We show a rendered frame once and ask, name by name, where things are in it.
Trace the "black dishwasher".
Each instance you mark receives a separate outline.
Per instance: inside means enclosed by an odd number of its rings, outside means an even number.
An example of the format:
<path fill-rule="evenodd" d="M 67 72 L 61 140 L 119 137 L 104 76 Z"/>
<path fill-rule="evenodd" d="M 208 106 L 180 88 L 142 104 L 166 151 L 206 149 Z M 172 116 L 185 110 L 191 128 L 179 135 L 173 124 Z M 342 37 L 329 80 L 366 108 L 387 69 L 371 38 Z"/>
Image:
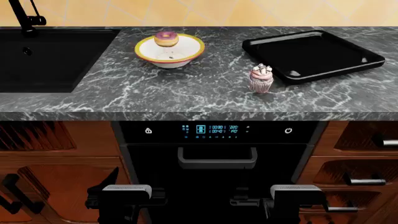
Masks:
<path fill-rule="evenodd" d="M 291 134 L 240 136 L 237 139 L 183 139 L 145 135 L 145 127 L 160 124 L 248 124 L 293 127 Z M 294 184 L 300 162 L 307 162 L 326 127 L 324 121 L 114 121 L 111 123 L 133 184 L 163 188 L 163 207 L 143 208 L 145 224 L 266 224 L 262 206 L 232 206 L 238 197 L 270 198 L 275 184 Z M 183 169 L 179 147 L 186 159 L 248 159 L 251 147 L 257 161 L 249 170 L 248 188 L 237 188 L 240 169 Z"/>

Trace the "black recessed sink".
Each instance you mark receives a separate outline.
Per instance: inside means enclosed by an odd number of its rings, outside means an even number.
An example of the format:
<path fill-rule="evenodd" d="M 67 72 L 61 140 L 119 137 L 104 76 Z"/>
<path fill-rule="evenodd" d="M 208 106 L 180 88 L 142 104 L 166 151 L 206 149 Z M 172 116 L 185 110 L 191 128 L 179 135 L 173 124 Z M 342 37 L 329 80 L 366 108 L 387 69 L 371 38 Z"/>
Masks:
<path fill-rule="evenodd" d="M 0 93 L 70 93 L 118 29 L 0 29 Z"/>

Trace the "black square tray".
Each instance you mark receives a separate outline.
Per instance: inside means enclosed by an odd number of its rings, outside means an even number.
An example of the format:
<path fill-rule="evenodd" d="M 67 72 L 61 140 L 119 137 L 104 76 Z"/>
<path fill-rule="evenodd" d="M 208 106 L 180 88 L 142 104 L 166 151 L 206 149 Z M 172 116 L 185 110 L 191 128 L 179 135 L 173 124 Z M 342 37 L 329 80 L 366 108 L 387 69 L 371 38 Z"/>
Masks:
<path fill-rule="evenodd" d="M 244 40 L 253 59 L 272 68 L 286 85 L 314 82 L 384 65 L 386 59 L 322 30 Z"/>

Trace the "oven control panel display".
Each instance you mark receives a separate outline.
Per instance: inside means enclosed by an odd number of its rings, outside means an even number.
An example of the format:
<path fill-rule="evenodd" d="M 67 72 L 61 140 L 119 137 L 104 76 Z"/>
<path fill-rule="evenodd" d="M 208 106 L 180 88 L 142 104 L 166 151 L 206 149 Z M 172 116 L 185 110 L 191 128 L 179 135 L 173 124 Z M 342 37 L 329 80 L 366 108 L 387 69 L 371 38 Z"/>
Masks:
<path fill-rule="evenodd" d="M 267 126 L 261 127 L 248 124 L 226 124 L 226 125 L 209 125 L 209 124 L 160 124 L 153 127 L 145 127 L 142 131 L 145 135 L 166 137 L 166 134 L 182 135 L 183 139 L 237 139 L 240 136 L 271 136 L 282 132 L 282 134 L 291 134 L 293 127 Z"/>

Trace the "wooden cabinet door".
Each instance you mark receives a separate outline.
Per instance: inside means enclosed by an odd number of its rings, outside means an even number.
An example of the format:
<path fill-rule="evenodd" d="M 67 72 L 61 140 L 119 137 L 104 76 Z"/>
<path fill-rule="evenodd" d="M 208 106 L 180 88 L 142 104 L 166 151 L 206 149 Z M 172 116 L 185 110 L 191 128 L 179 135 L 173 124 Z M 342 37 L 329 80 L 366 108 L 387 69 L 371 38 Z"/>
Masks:
<path fill-rule="evenodd" d="M 118 157 L 0 157 L 0 194 L 17 201 L 2 181 L 18 177 L 16 186 L 32 202 L 44 204 L 39 214 L 23 206 L 15 215 L 0 209 L 0 224 L 98 224 L 98 211 L 85 207 L 88 188 L 102 182 L 115 167 L 117 184 L 130 177 Z"/>

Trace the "white bowl with yellow rim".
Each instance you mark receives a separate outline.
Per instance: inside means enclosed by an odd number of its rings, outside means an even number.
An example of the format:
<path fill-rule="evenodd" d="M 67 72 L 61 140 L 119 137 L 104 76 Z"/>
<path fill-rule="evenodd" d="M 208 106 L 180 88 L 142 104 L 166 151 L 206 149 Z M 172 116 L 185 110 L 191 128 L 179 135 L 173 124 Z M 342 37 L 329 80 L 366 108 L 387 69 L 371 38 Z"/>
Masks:
<path fill-rule="evenodd" d="M 134 51 L 136 55 L 156 67 L 179 68 L 190 63 L 204 52 L 204 42 L 192 35 L 177 33 L 178 41 L 174 46 L 159 46 L 153 35 L 140 40 Z"/>

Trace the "black kitchen faucet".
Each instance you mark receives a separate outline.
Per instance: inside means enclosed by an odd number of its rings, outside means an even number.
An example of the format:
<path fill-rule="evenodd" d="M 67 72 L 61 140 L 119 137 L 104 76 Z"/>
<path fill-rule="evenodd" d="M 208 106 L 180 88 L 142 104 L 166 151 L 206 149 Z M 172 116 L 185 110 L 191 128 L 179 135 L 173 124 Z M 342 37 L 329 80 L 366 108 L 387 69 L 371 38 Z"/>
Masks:
<path fill-rule="evenodd" d="M 44 16 L 41 16 L 35 6 L 34 0 L 30 0 L 30 3 L 36 13 L 35 16 L 28 16 L 25 13 L 19 0 L 8 0 L 12 7 L 12 10 L 21 26 L 21 33 L 24 37 L 37 37 L 38 32 L 33 26 L 45 26 L 47 20 Z"/>

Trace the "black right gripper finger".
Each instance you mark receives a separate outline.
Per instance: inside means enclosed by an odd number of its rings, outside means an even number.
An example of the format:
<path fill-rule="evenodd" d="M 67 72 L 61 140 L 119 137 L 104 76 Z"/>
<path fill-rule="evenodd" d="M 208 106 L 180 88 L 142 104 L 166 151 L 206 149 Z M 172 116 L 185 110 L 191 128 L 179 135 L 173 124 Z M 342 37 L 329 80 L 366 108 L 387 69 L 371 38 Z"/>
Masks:
<path fill-rule="evenodd" d="M 248 188 L 249 170 L 240 169 L 238 172 L 237 188 Z"/>

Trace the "wooden drawer with slatted front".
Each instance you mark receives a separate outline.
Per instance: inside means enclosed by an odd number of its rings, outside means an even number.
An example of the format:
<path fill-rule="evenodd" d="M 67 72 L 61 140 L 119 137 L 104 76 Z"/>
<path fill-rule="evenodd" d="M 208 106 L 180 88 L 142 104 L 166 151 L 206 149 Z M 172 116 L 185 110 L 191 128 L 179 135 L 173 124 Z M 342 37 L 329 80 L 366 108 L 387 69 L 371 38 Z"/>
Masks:
<path fill-rule="evenodd" d="M 0 121 L 0 156 L 116 157 L 109 121 Z"/>

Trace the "pink glazed donut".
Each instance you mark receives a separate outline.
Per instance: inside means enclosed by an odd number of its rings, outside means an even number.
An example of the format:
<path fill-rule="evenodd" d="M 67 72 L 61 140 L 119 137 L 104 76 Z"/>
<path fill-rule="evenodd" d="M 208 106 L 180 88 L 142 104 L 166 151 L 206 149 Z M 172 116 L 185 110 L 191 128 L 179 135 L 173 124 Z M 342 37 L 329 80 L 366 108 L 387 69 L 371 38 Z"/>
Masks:
<path fill-rule="evenodd" d="M 179 36 L 177 33 L 172 31 L 162 31 L 156 33 L 154 41 L 158 46 L 172 47 L 179 42 Z"/>

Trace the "pink frosted cupcake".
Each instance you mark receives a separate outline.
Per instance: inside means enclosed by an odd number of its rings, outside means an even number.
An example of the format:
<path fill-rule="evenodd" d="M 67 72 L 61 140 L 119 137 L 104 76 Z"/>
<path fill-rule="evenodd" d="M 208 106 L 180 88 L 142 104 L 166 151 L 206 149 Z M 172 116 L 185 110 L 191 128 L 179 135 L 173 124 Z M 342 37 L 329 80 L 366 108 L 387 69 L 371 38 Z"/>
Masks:
<path fill-rule="evenodd" d="M 268 93 L 273 81 L 272 68 L 260 63 L 250 71 L 249 89 L 255 93 Z"/>

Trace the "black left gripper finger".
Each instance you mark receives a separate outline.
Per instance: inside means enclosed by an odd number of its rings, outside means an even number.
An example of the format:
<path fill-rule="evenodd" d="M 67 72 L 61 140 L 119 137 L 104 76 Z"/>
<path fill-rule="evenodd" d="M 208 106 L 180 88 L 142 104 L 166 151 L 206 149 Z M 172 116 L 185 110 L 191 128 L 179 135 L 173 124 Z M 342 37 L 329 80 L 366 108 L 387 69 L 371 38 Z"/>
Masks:
<path fill-rule="evenodd" d="M 98 187 L 105 188 L 109 185 L 116 184 L 117 178 L 119 173 L 119 167 L 115 167 L 113 171 L 102 181 L 98 184 Z"/>

